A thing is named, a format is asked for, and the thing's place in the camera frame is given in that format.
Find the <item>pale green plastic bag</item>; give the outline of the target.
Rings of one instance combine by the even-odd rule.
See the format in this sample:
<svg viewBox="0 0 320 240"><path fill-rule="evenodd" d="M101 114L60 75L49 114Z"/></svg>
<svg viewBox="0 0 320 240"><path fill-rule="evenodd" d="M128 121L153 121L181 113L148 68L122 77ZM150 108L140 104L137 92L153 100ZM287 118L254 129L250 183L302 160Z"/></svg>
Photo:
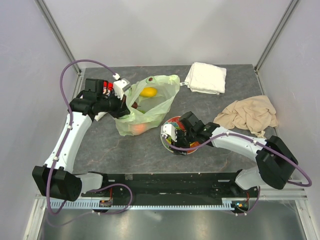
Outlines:
<svg viewBox="0 0 320 240"><path fill-rule="evenodd" d="M147 87L157 89L155 97L142 97L140 92ZM170 111L171 105L180 90L180 77L173 75L149 76L131 85L125 92L129 115L115 119L115 126L121 136L134 136L131 126L146 124L146 131L158 127ZM140 113L137 108L146 111Z"/></svg>

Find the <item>yellow fake mango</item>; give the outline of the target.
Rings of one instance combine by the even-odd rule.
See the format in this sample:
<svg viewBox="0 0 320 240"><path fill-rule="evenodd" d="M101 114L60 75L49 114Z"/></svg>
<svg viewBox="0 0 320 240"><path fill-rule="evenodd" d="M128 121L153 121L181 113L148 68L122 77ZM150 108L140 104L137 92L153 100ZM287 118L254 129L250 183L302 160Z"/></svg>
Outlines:
<svg viewBox="0 0 320 240"><path fill-rule="evenodd" d="M141 92L140 96L144 98L153 98L157 95L158 91L154 87L145 87Z"/></svg>

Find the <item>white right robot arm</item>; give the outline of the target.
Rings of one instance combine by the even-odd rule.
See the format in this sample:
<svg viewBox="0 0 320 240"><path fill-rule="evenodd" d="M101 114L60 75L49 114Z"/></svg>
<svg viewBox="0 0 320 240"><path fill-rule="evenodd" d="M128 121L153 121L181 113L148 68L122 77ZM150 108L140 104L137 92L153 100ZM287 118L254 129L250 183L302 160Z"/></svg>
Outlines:
<svg viewBox="0 0 320 240"><path fill-rule="evenodd" d="M235 197L242 196L248 189L268 185L282 190L289 182L298 164L296 158L277 136L269 139L257 138L236 133L225 127L209 122L204 124L191 111L178 118L181 128L166 124L162 127L162 136L170 139L170 148L174 153L185 154L204 145L226 149L256 162L250 169L238 171L229 184L229 191Z"/></svg>

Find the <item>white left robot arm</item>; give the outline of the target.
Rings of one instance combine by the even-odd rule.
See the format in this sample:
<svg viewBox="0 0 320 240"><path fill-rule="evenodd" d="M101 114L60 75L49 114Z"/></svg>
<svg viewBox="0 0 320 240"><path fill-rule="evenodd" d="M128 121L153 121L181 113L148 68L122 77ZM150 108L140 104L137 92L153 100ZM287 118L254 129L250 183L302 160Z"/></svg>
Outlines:
<svg viewBox="0 0 320 240"><path fill-rule="evenodd" d="M87 78L85 88L70 103L66 124L52 153L42 166L35 166L32 177L43 196L74 202L81 194L93 191L106 196L110 185L106 174L73 174L74 162L85 133L99 113L113 118L128 115L125 91L130 82L122 78L113 83Z"/></svg>

